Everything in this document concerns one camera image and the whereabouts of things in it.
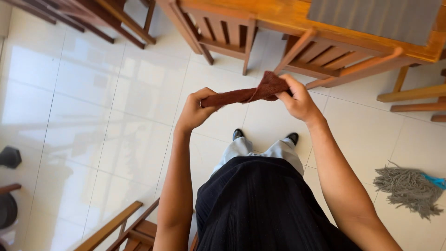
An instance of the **gray table mat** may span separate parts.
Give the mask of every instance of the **gray table mat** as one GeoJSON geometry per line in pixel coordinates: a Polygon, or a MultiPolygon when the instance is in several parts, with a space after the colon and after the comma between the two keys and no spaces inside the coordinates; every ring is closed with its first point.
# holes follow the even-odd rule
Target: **gray table mat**
{"type": "Polygon", "coordinates": [[[312,0],[307,18],[425,46],[442,0],[312,0]]]}

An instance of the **gray mop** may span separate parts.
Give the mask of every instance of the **gray mop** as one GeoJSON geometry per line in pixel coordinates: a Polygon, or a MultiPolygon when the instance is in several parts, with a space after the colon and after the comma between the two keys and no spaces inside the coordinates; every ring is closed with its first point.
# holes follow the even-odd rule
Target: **gray mop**
{"type": "Polygon", "coordinates": [[[399,204],[396,208],[405,206],[428,220],[430,216],[440,215],[443,209],[438,208],[435,202],[446,189],[445,179],[392,164],[396,167],[376,169],[379,176],[373,181],[378,191],[392,193],[387,197],[389,204],[399,204]]]}

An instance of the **shoe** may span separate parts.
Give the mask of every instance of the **shoe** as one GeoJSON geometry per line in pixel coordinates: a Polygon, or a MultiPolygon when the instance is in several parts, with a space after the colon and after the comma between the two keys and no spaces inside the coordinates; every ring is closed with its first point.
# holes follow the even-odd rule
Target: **shoe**
{"type": "Polygon", "coordinates": [[[299,135],[297,133],[290,133],[285,138],[291,139],[291,141],[294,143],[294,145],[297,145],[297,141],[299,140],[299,135]]]}
{"type": "Polygon", "coordinates": [[[232,135],[232,141],[234,141],[234,140],[236,140],[236,139],[238,139],[238,138],[240,138],[240,137],[244,137],[244,135],[243,135],[242,130],[240,130],[240,129],[237,128],[237,129],[234,131],[234,134],[232,135]]]}

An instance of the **light gray pants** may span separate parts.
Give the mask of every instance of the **light gray pants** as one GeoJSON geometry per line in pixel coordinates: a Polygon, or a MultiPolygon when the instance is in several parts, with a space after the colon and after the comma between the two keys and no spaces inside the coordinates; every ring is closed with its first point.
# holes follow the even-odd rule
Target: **light gray pants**
{"type": "Polygon", "coordinates": [[[212,174],[219,170],[230,159],[238,156],[264,156],[282,158],[288,161],[302,176],[304,175],[304,168],[301,160],[294,152],[294,143],[289,138],[277,140],[272,146],[262,154],[255,154],[252,152],[252,142],[245,137],[240,137],[229,144],[223,153],[218,165],[215,166],[212,174]]]}

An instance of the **black top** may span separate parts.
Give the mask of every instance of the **black top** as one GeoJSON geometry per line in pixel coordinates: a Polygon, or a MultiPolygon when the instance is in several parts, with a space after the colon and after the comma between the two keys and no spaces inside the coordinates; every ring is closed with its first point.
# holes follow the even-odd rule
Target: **black top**
{"type": "Polygon", "coordinates": [[[235,157],[198,190],[198,250],[360,250],[284,159],[235,157]]]}

